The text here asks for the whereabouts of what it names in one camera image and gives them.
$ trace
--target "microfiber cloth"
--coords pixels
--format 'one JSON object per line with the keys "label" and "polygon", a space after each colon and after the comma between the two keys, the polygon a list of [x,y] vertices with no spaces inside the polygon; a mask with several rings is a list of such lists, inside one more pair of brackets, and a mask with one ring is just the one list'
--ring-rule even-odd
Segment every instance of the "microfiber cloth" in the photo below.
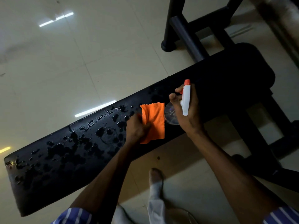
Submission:
{"label": "microfiber cloth", "polygon": [[142,123],[150,122],[151,128],[146,138],[140,144],[147,144],[151,140],[165,138],[164,126],[164,103],[152,103],[150,105],[140,105],[142,108]]}

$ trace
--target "striped sleeve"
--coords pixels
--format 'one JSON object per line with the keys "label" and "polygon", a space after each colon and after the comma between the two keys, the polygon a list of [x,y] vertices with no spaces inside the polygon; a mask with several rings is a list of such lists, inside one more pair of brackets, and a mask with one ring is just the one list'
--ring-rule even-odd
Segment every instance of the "striped sleeve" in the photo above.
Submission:
{"label": "striped sleeve", "polygon": [[279,207],[265,218],[263,224],[299,224],[299,213],[292,207]]}
{"label": "striped sleeve", "polygon": [[51,224],[97,224],[97,220],[82,208],[69,208]]}

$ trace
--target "person's right arm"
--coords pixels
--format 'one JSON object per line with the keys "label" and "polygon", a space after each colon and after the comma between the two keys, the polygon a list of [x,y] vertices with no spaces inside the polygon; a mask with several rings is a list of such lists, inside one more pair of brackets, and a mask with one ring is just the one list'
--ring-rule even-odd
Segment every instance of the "person's right arm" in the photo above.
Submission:
{"label": "person's right arm", "polygon": [[[179,93],[182,89],[183,85],[176,92]],[[282,200],[247,174],[207,135],[200,121],[194,84],[191,85],[188,116],[182,114],[181,96],[172,93],[169,98],[180,126],[210,165],[240,223],[262,223],[272,211],[285,206]]]}

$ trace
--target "person's left hand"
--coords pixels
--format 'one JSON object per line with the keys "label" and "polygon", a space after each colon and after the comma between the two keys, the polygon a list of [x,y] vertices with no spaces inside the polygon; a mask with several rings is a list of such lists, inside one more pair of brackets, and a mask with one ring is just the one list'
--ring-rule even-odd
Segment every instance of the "person's left hand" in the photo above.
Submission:
{"label": "person's left hand", "polygon": [[142,116],[137,113],[131,116],[127,121],[127,139],[126,142],[137,143],[145,137],[150,130],[151,123],[142,124]]}

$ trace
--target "transparent spray bottle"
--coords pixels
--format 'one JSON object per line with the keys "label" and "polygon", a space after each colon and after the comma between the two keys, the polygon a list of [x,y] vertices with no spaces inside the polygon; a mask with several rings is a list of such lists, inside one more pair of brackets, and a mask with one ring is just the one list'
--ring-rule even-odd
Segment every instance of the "transparent spray bottle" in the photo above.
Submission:
{"label": "transparent spray bottle", "polygon": [[[185,79],[184,82],[184,88],[183,91],[181,92],[182,100],[181,100],[181,106],[183,110],[183,115],[187,116],[188,115],[188,110],[189,110],[189,103],[190,103],[190,93],[191,93],[191,83],[190,79]],[[164,109],[164,118],[165,120],[171,124],[171,125],[178,125],[178,119],[176,117],[176,112],[174,110],[174,106],[172,105],[171,102],[169,102]]]}

